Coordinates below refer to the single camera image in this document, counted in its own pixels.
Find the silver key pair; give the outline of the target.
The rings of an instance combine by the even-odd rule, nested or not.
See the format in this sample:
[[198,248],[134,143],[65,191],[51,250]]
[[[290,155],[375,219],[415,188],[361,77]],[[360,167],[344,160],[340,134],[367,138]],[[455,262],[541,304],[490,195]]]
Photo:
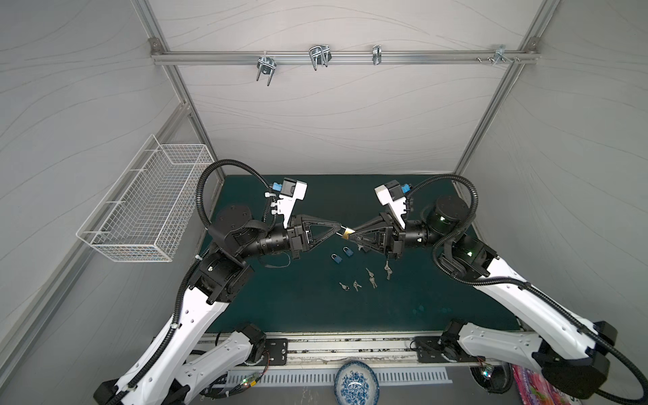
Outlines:
[[386,279],[390,280],[391,277],[392,277],[392,274],[393,274],[393,270],[390,267],[389,261],[386,261],[385,266],[384,266],[384,270],[386,271]]

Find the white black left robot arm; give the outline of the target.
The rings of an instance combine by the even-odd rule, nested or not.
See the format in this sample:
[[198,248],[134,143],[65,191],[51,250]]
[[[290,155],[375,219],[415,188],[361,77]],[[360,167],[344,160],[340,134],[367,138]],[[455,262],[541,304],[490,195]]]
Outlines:
[[170,320],[122,377],[100,384],[98,404],[189,404],[230,369],[256,362],[266,336],[246,324],[197,359],[189,356],[214,321],[251,279],[248,258],[286,251],[294,258],[340,231],[334,221],[297,215],[287,226],[269,227],[251,210],[230,206],[208,228],[212,245],[184,276]]

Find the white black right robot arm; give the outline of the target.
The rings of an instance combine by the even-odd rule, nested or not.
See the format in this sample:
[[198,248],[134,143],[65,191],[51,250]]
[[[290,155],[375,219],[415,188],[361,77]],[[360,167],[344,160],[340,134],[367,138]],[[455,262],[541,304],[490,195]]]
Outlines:
[[470,207],[460,197],[439,197],[423,221],[406,220],[405,198],[381,197],[388,211],[345,231],[345,238],[397,259],[408,248],[428,247],[435,266],[457,282],[497,300],[528,327],[504,332],[453,321],[429,348],[449,361],[463,356],[496,359],[535,371],[562,393],[578,399],[602,396],[609,377],[617,331],[567,310],[519,275],[481,240],[460,225]]

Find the brass padlock with keys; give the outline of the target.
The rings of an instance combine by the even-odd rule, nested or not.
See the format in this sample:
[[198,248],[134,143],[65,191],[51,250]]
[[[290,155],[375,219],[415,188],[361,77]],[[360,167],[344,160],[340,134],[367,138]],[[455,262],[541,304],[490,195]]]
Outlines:
[[354,234],[354,232],[355,232],[354,229],[351,229],[351,228],[348,228],[348,227],[342,227],[342,228],[340,229],[340,236],[341,236],[343,239],[348,240],[348,239],[349,239],[349,236],[351,236],[352,234]]

